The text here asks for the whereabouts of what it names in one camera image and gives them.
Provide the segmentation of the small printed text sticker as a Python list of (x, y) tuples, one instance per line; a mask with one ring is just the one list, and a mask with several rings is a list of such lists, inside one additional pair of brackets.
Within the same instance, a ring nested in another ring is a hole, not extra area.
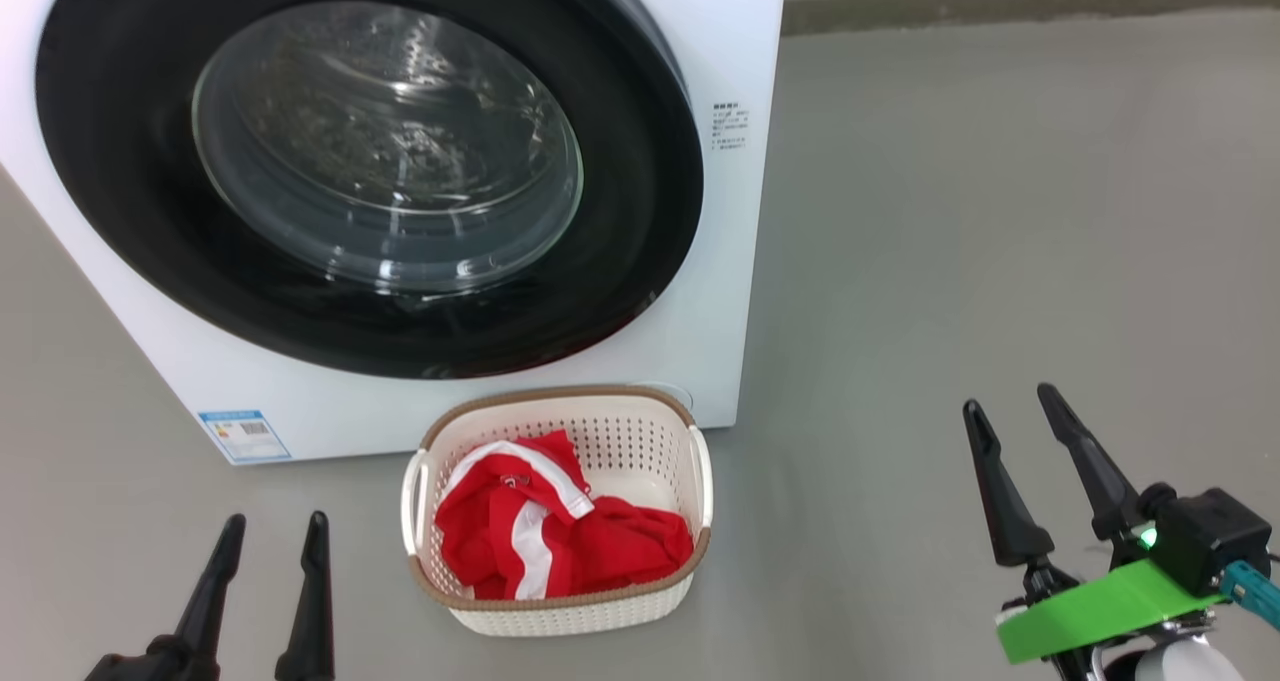
[(739, 151), (750, 143), (750, 108), (741, 102), (713, 104), (710, 148), (714, 152)]

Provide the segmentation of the white front-load washing machine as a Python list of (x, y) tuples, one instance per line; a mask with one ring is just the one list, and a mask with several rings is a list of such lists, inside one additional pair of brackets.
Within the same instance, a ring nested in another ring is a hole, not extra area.
[[(256, 347), (169, 301), (106, 247), (55, 184), (32, 101), (35, 33), (49, 0), (0, 0), (0, 169), (215, 448), (198, 413), (260, 411), (292, 461), (380, 456), (412, 449), (430, 422), (468, 399), (634, 381), (689, 390), (698, 425), (728, 428), (739, 408), (785, 0), (634, 1), (689, 93), (704, 172), (699, 224), (676, 276), (640, 316), (549, 365), (465, 379), (344, 373)], [(717, 102), (750, 108), (746, 148), (712, 151)]]

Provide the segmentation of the blue energy label sticker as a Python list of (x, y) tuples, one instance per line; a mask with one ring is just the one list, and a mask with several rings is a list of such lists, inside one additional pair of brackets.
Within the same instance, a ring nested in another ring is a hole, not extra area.
[(198, 413), (210, 438), (229, 463), (280, 463), (292, 454), (257, 410)]

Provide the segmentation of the cream perforated laundry basket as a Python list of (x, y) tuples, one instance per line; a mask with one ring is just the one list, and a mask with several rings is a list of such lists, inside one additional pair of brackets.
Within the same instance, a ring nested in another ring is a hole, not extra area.
[[(694, 552), (676, 573), (605, 593), (481, 600), (442, 559), (434, 525), (448, 479), (480, 445), (563, 429), (590, 495), (680, 516)], [(463, 626), (495, 637), (598, 634), (660, 620), (684, 600), (710, 544), (714, 483), (701, 430), (676, 399), (635, 387), (518, 390), (457, 406), (429, 429), (404, 472), (401, 533), (415, 582)]]

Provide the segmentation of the red and white garment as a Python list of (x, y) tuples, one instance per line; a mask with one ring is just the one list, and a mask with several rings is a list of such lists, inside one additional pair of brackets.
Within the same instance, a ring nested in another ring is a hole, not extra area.
[(480, 445), (436, 508), (442, 559), (481, 600), (530, 602), (649, 584), (692, 556), (676, 513), (590, 492), (563, 429)]

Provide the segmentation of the round white drain cover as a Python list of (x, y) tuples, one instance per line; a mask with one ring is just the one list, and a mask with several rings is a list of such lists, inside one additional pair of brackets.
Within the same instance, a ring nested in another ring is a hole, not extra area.
[(690, 415), (694, 412), (694, 399), (689, 390), (668, 384), (668, 381), (634, 381), (634, 387), (660, 390), (660, 393), (676, 399)]

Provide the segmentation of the black round glass washer door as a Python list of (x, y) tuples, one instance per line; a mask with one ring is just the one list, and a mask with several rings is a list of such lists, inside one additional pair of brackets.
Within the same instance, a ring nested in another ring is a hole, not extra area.
[(55, 184), (169, 301), (352, 374), (485, 378), (632, 323), (703, 207), (634, 0), (47, 0)]

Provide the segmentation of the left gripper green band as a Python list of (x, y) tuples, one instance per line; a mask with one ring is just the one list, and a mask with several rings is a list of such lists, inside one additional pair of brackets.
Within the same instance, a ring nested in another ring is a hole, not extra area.
[[(106, 654), (84, 681), (220, 681), (218, 653), (227, 591), (237, 576), (246, 518), (230, 516), (196, 584), (175, 636), (155, 637), (141, 655)], [(330, 529), (324, 512), (310, 516), (301, 552), (303, 584), (291, 637), (275, 681), (335, 681)]]

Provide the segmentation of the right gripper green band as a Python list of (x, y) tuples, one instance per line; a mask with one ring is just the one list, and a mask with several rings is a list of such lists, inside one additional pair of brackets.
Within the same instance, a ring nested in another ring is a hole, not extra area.
[[(1055, 439), (1068, 448), (1093, 516), (1100, 540), (1129, 538), (1146, 520), (1138, 492), (1051, 381), (1036, 389)], [(1032, 566), (1024, 573), (1020, 602), (1004, 611), (996, 635), (1011, 666), (1088, 653), (1225, 603), (1219, 593), (1197, 597), (1153, 561), (1123, 565), (1091, 581), (1078, 581), (1047, 562), (1055, 550), (1050, 534), (1030, 512), (1002, 461), (1002, 445), (978, 399), (963, 407), (975, 479), (995, 562)]]

